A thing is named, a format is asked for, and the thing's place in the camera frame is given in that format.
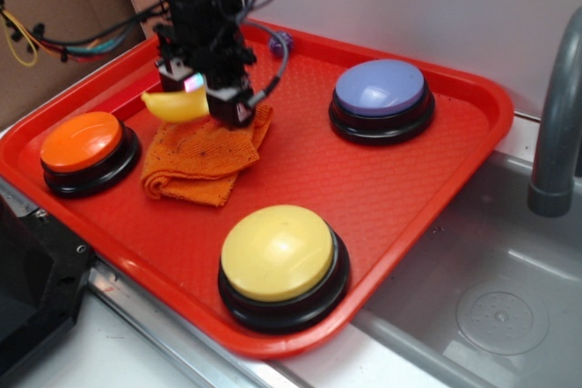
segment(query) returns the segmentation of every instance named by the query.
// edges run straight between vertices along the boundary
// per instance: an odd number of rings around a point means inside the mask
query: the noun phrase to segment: toy banana
[[[143,93],[142,100],[150,113],[168,123],[183,123],[209,114],[206,90]]]

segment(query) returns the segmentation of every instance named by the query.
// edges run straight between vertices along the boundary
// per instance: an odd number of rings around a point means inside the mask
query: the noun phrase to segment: sink basin
[[[451,386],[579,386],[582,185],[546,219],[530,174],[494,152],[354,324]]]

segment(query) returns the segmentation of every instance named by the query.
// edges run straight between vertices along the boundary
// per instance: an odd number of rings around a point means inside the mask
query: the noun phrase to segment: purple button
[[[336,83],[339,104],[363,116],[382,117],[405,111],[420,100],[425,78],[404,61],[382,59],[350,68]]]

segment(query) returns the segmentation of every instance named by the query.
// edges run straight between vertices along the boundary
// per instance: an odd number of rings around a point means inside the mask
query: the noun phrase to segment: towel
[[[231,128],[212,117],[183,124],[163,123],[145,154],[141,183],[152,199],[162,196],[222,206],[241,170],[259,159],[273,111],[256,107],[255,119]]]

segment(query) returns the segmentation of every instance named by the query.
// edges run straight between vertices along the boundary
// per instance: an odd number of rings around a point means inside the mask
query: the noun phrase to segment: yellow button
[[[83,170],[106,158],[119,145],[123,129],[105,112],[78,115],[60,124],[43,142],[40,158],[59,173]]]
[[[282,302],[312,289],[334,257],[326,222],[306,208],[270,206],[241,220],[228,234],[221,264],[228,282],[259,302]]]

